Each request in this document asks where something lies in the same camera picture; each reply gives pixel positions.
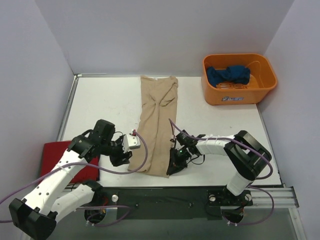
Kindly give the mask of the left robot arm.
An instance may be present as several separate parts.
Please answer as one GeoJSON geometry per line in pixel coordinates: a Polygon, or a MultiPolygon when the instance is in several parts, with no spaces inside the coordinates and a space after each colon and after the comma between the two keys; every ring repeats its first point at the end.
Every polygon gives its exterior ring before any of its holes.
{"type": "Polygon", "coordinates": [[[81,206],[97,209],[107,204],[106,188],[95,180],[85,180],[71,192],[60,194],[94,158],[109,156],[119,166],[127,164],[132,150],[140,148],[135,132],[112,138],[115,125],[100,119],[93,129],[74,137],[54,168],[23,199],[9,204],[13,224],[34,240],[46,240],[57,223],[81,206]]]}

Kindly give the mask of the beige t shirt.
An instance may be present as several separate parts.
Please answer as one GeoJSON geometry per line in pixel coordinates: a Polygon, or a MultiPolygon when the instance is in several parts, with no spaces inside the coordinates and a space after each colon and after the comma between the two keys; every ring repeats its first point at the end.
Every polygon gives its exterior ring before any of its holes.
{"type": "Polygon", "coordinates": [[[139,172],[168,178],[170,150],[173,146],[172,127],[178,105],[178,79],[140,77],[141,114],[137,132],[144,139],[148,155],[139,172]]]}

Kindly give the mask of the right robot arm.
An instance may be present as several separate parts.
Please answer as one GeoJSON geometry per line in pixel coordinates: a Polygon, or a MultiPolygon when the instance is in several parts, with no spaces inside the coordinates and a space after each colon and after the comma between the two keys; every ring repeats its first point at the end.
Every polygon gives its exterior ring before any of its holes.
{"type": "Polygon", "coordinates": [[[200,134],[193,136],[185,130],[174,137],[170,149],[169,165],[166,174],[171,176],[188,167],[192,156],[199,158],[206,155],[227,156],[236,169],[235,175],[225,186],[223,199],[229,205],[241,199],[243,191],[255,180],[266,166],[270,166],[272,155],[251,134],[245,130],[230,136],[200,134]]]}

